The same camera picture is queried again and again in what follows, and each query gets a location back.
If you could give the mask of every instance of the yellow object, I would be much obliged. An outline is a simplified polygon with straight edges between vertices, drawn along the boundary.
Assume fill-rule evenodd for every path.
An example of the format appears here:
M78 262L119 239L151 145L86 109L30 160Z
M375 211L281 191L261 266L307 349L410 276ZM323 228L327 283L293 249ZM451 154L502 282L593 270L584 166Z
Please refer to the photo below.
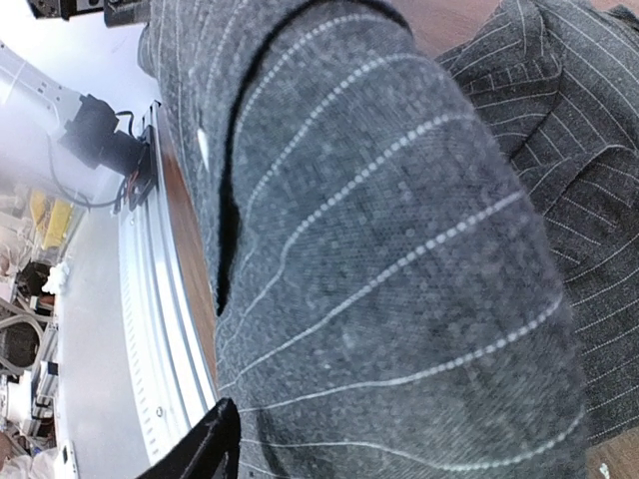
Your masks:
M42 241L42 249L62 246L69 228L72 211L71 205L61 200L56 200L51 212L47 233L44 236L44 241Z
M29 210L31 211L31 220L36 226L36 230L42 236L47 231L47 196L42 192L33 192L29 202Z
M32 193L29 206L36 230L43 237L42 249L62 246L71 221L73 207L62 200L49 199L42 192Z

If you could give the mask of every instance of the white robotic arm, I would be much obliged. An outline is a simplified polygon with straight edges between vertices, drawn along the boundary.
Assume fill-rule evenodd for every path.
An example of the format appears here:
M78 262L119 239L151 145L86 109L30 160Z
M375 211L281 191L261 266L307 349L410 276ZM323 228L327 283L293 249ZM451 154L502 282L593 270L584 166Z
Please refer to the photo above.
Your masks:
M85 165L104 165L125 177L137 172L144 190L153 182L152 132L138 139L118 131L120 120L107 103L60 85L0 41L0 109L7 107L28 116Z
M55 141L82 107L78 92L56 83L0 40L0 108L14 107L38 123Z

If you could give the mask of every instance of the gray pinstripe fabric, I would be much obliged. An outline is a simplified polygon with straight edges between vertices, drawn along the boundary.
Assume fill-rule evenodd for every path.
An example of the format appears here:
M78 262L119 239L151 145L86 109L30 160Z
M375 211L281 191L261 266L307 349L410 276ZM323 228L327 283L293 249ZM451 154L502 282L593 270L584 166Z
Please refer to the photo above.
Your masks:
M228 138L252 59L300 4L157 1L141 48L213 285L234 147L242 227L216 342L242 477L583 477L582 377L541 219L404 28L362 2L289 19Z
M439 59L546 218L582 343L592 443L639 423L638 26L625 8L507 0Z

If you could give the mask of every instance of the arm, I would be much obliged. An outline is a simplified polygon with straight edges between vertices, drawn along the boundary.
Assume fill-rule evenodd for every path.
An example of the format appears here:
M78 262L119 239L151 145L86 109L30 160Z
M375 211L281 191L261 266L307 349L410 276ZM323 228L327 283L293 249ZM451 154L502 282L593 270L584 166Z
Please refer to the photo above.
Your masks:
M401 19L242 0L155 2L152 19L141 58L199 212L243 468L583 475L541 220Z

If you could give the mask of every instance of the wooden surface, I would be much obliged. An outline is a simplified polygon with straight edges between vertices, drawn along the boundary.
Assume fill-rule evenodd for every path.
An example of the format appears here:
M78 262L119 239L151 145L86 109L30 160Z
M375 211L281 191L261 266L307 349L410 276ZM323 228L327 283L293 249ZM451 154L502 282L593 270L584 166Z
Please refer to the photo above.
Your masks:
M431 57L471 39L498 3L498 0L393 0L410 23L417 45ZM618 3L617 0L594 2L599 8ZM639 12L639 0L625 4ZM215 375L215 315L200 230L175 157L167 166L180 262L203 349ZM600 470L604 464L610 479L639 478L639 428L590 449L587 461L588 479L607 479Z
M591 448L587 457L588 479L604 479L602 468L608 471L610 479L637 479L639 428L631 429Z
M169 195L171 226L178 249L178 261L187 290L191 315L194 318L200 344L204 352L214 384L218 383L214 335L216 316L213 295L204 260L202 235L193 203L178 165L175 149L169 140L166 116L162 109L158 114L160 143L163 152L166 186Z

